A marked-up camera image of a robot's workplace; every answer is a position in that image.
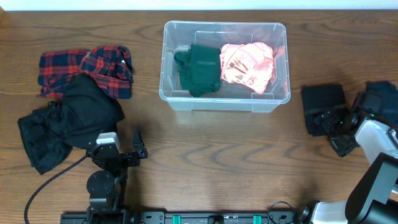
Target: fabric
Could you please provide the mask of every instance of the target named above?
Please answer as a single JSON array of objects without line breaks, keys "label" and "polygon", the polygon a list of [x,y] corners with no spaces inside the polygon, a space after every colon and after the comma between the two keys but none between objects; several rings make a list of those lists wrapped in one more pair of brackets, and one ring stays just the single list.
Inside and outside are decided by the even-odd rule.
[{"label": "fabric", "polygon": [[366,91],[372,91],[381,96],[380,116],[398,127],[398,90],[389,81],[367,82]]},{"label": "fabric", "polygon": [[321,114],[331,111],[330,114],[343,117],[348,113],[343,87],[339,84],[306,86],[302,88],[301,94],[305,126],[308,133],[313,136],[327,134],[321,125],[322,121],[315,121],[315,118],[319,118]]},{"label": "fabric", "polygon": [[61,100],[18,120],[30,163],[40,174],[66,159],[72,147],[89,149],[101,132],[115,131],[121,107],[88,75],[71,78]]},{"label": "fabric", "polygon": [[187,52],[177,52],[174,60],[178,66],[180,84],[194,97],[213,93],[220,89],[220,50],[212,47],[191,45]]},{"label": "fabric", "polygon": [[263,94],[274,70],[272,48],[261,42],[226,44],[221,49],[221,78]]},{"label": "fabric", "polygon": [[38,83],[42,97],[62,98],[72,77],[87,74],[111,98],[131,97],[132,64],[123,46],[45,52],[40,58]]}]

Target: green cloth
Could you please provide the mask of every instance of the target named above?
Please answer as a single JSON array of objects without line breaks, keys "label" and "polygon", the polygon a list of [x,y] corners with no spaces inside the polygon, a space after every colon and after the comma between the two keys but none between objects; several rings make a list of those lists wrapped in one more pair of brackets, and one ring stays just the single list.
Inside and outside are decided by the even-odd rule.
[{"label": "green cloth", "polygon": [[221,85],[220,53],[220,49],[195,44],[187,52],[177,52],[174,60],[181,88],[189,90],[193,97],[217,92]]}]

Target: wooden table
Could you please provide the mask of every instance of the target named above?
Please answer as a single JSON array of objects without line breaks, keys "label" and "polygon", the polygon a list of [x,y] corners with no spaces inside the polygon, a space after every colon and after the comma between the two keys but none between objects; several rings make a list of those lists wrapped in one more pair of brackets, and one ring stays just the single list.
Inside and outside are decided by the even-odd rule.
[{"label": "wooden table", "polygon": [[[292,97],[270,114],[177,112],[158,94],[169,20],[281,22],[287,28]],[[133,97],[120,100],[123,151],[140,126],[149,158],[129,170],[127,202],[167,210],[266,210],[285,200],[346,200],[369,167],[356,149],[339,158],[307,134],[300,89],[340,83],[348,104],[368,80],[398,84],[397,11],[6,12],[0,25],[0,223],[23,223],[26,202],[47,179],[85,154],[74,149],[44,175],[30,166],[17,120],[45,106],[37,98],[42,52],[125,45],[135,68]],[[59,223],[84,211],[89,159],[38,194],[31,223]]]}]

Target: red plaid shirt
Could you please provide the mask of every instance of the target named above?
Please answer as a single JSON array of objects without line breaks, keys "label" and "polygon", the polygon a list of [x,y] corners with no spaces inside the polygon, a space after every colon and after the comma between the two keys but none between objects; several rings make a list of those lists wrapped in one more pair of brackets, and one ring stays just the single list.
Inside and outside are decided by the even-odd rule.
[{"label": "red plaid shirt", "polygon": [[111,98],[131,97],[133,68],[129,50],[123,46],[45,52],[39,67],[39,96],[62,98],[71,78],[86,74]]}]

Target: plastic storage container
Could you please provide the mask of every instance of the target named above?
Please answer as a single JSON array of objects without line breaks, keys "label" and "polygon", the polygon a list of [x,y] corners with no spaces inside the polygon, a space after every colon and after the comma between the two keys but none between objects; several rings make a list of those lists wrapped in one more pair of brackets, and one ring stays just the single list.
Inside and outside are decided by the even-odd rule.
[{"label": "plastic storage container", "polygon": [[[174,53],[191,44],[222,48],[224,44],[263,42],[274,51],[274,74],[264,94],[221,81],[220,90],[194,98],[180,86]],[[290,100],[286,28],[279,23],[169,21],[164,27],[160,97],[174,110],[271,112]]]}]

